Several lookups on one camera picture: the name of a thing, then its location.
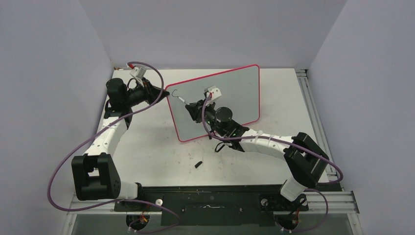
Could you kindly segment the pink framed whiteboard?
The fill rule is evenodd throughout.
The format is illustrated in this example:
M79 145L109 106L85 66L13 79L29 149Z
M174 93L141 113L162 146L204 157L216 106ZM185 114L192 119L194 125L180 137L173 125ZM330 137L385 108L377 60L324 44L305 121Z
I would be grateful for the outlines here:
M185 104L205 98L204 90L215 85L222 96L215 101L215 107L228 107L233 119L239 124L250 124L260 118L260 67L256 64L176 82L166 86L170 92L168 105L180 142L187 142L206 136L201 124L195 123Z

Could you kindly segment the black marker cap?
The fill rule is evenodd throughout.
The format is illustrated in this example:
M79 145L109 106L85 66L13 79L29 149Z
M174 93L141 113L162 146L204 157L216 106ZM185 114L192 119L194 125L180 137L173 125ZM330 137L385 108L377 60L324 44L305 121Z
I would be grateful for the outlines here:
M198 168L202 163L203 163L202 161L199 161L194 167Z

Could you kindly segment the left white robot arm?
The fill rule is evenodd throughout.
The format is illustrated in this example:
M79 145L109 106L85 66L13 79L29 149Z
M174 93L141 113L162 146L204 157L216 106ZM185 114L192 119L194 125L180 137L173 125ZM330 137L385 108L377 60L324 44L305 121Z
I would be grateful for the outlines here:
M81 156L71 161L75 192L78 200L127 199L127 205L140 211L146 197L140 194L139 183L122 181L113 161L115 150L132 122L132 107L146 102L158 103L169 92L153 86L143 78L134 88L128 88L120 78L106 83L108 100L104 108L101 134Z

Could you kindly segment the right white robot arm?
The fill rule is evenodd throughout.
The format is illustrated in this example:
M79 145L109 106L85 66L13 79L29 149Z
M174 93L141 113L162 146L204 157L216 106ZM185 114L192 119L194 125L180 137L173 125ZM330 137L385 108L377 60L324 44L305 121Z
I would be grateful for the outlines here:
M306 133L295 136L275 136L242 126L232 118L227 107L215 108L212 103L203 107L203 100L186 104L191 119L203 124L210 139L220 141L240 152L255 152L284 160L291 176L277 195L277 204L284 210L296 204L297 198L308 188L315 188L325 172L329 158Z

